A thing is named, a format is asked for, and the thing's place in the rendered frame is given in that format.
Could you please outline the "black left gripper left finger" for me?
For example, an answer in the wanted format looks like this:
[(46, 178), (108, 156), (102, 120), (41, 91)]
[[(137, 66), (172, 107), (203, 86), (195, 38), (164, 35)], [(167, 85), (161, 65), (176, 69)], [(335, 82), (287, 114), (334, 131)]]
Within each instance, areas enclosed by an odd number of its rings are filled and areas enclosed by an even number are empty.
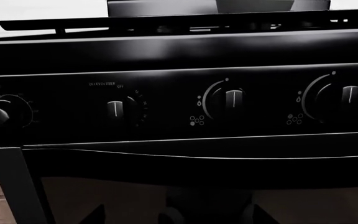
[(88, 214), (79, 224), (105, 224), (105, 207), (99, 205)]

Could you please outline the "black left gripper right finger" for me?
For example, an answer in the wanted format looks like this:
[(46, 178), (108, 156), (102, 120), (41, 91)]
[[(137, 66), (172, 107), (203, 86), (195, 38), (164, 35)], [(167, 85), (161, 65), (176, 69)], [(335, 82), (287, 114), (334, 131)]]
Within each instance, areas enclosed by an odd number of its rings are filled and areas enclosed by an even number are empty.
[(259, 205), (253, 204), (252, 208), (253, 224), (279, 224), (278, 221), (276, 221), (270, 214), (268, 214), (268, 212), (266, 212)]

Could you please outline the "black burner knob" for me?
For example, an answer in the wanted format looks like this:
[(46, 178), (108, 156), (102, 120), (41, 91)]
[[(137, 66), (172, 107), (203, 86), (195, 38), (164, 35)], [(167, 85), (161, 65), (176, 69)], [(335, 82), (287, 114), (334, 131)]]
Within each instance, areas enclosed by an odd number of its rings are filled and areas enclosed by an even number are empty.
[(212, 119), (239, 119), (246, 111), (246, 94), (242, 89), (218, 87), (206, 97), (206, 111)]
[(345, 123), (356, 117), (358, 86), (327, 83), (313, 85), (306, 92), (303, 109), (321, 123)]

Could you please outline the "black kitchen stove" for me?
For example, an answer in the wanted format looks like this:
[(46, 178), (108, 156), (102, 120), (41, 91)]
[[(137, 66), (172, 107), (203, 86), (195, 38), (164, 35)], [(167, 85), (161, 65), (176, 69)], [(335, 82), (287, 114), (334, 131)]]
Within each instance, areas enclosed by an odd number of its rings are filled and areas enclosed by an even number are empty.
[[(358, 20), (54, 31), (0, 38), (0, 96), (19, 95), (34, 111), (0, 139), (0, 187), (17, 224), (63, 224), (65, 214), (79, 224), (99, 205), (105, 224), (253, 224), (255, 190), (295, 189), (38, 177), (26, 145), (358, 140), (358, 111), (321, 123), (303, 109), (313, 85), (358, 86)], [(206, 97), (218, 87), (245, 92), (242, 117), (210, 117)], [(140, 104), (135, 127), (108, 123), (106, 103), (122, 96)]]

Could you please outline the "black oven timer knob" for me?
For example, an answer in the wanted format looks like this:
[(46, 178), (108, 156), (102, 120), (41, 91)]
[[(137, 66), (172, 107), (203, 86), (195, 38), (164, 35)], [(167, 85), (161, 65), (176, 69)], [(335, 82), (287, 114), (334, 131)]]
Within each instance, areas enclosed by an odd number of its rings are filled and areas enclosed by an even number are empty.
[(141, 117), (140, 104), (131, 96), (106, 103), (108, 123), (114, 127), (135, 127)]

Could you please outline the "black oven temperature knob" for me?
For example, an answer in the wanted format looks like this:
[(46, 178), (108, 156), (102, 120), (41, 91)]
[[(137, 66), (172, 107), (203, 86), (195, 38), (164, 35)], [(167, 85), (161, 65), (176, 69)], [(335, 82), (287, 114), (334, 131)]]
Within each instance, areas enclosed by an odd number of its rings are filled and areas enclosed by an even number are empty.
[(0, 139), (14, 136), (34, 119), (34, 111), (19, 95), (0, 96)]

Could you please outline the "black cast iron grate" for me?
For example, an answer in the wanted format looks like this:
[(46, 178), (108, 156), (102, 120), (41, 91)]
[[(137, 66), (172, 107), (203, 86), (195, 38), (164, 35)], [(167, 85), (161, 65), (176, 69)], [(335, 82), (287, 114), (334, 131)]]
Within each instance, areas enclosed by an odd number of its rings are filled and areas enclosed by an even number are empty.
[(248, 23), (267, 22), (324, 22), (330, 20), (358, 20), (358, 10), (344, 11), (292, 11), (292, 12), (253, 12), (237, 14), (198, 14), (187, 16), (140, 16), (102, 17), (44, 20), (0, 21), (6, 31), (20, 30), (65, 30), (108, 27), (113, 29), (136, 29), (138, 27), (220, 27), (241, 26)]

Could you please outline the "dark grey cooking pot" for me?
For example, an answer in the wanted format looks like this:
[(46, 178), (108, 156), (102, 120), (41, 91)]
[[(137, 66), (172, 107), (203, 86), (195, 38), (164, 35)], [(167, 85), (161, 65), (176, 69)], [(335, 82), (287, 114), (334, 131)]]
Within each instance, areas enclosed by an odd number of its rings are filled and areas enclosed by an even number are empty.
[(108, 16), (328, 11), (331, 0), (107, 0)]

